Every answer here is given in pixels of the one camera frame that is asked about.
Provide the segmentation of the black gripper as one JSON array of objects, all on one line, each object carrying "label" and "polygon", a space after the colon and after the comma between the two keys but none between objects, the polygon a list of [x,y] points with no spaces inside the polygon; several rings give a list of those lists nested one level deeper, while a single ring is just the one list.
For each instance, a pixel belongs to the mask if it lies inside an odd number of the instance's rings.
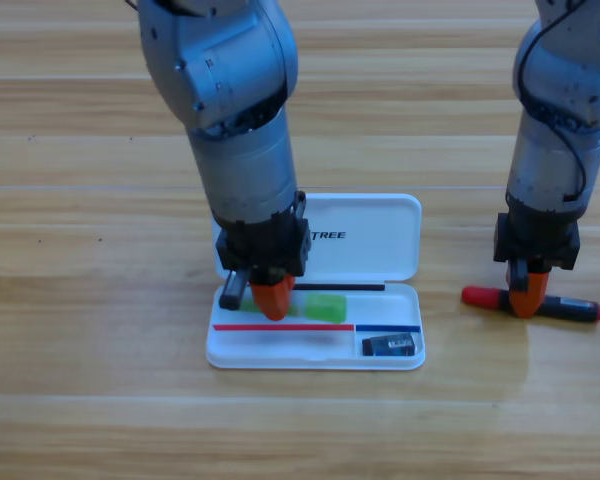
[{"label": "black gripper", "polygon": [[219,300],[223,309],[238,309],[250,290],[255,305],[269,320],[288,314],[295,279],[306,271],[311,248],[304,217],[306,194],[299,190],[289,207],[258,223],[219,220],[216,251],[229,272]]},{"label": "black gripper", "polygon": [[542,305],[553,267],[574,268],[579,250],[580,210],[536,210],[507,197],[494,233],[495,262],[509,267],[509,301],[513,313],[531,318]]}]

